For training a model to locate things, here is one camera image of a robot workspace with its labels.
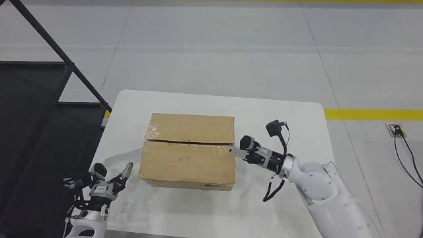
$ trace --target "robotic hand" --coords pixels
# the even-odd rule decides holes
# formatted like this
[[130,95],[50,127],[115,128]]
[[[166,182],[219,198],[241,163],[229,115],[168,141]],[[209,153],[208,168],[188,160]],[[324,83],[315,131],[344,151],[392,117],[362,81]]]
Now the robotic hand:
[[301,164],[298,158],[287,153],[287,146],[282,136],[282,127],[286,122],[275,120],[266,125],[269,136],[278,136],[284,148],[284,154],[262,147],[253,137],[244,136],[240,141],[240,149],[232,149],[232,153],[275,173],[282,181],[270,194],[272,182],[263,202],[283,187],[286,180],[297,187],[317,229],[324,238],[370,238],[378,237],[373,233],[372,222],[363,208],[348,190],[334,163],[324,165],[318,163]]
[[[75,219],[67,238],[86,237],[103,238],[106,232],[110,203],[118,197],[118,193],[125,189],[126,181],[131,175],[133,163],[128,163],[122,173],[105,181],[107,169],[103,164],[96,163],[89,173],[77,178],[64,178],[63,183],[74,191],[74,205],[67,212],[66,225],[71,218],[73,208],[81,210]],[[82,189],[89,186],[90,200],[84,201]]]

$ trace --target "metal pole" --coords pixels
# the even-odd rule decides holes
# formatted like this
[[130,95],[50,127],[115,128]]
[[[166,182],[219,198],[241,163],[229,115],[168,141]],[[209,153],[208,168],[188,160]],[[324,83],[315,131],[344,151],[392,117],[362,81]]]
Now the metal pole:
[[47,31],[41,26],[41,24],[32,16],[31,12],[20,2],[20,0],[9,0],[16,9],[22,14],[22,16],[35,28],[35,30],[43,37],[43,39],[50,45],[50,47],[58,54],[58,56],[66,63],[66,65],[73,66],[73,72],[78,78],[84,83],[84,85],[92,92],[92,94],[101,102],[103,106],[109,112],[112,112],[112,107],[107,104],[104,98],[98,93],[88,79],[79,71],[77,66],[71,61],[71,59],[65,54],[65,52],[59,47],[59,45],[53,40],[53,38],[47,33]]

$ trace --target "power outlet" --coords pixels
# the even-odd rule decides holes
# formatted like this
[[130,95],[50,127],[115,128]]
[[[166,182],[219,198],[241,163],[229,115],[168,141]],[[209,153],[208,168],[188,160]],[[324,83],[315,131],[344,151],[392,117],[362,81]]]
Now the power outlet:
[[407,137],[407,135],[405,134],[405,130],[404,127],[401,126],[400,123],[386,123],[386,128],[388,129],[389,135],[393,138],[395,137],[395,126],[398,125],[400,127],[400,129],[403,131],[404,134],[404,138]]

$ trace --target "floor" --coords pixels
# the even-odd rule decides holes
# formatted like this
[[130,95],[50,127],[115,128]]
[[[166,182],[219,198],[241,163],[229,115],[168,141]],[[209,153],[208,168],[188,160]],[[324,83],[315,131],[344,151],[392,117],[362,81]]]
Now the floor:
[[[325,108],[423,108],[422,5],[24,4],[111,105],[122,89],[139,89],[312,101]],[[0,60],[59,61],[7,3],[0,7],[0,35]],[[61,100],[96,101],[75,77]],[[383,237],[418,237],[422,189],[397,161],[387,121],[328,121],[335,161]],[[423,123],[402,124],[423,167]],[[411,167],[402,143],[399,151]]]

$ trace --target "box flap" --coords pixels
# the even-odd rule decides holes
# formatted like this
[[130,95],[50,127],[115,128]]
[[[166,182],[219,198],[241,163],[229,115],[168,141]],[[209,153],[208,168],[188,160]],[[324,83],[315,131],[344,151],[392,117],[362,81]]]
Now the box flap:
[[188,143],[230,143],[234,117],[154,113],[146,139]]
[[235,183],[235,157],[228,145],[146,141],[139,177],[144,180]]

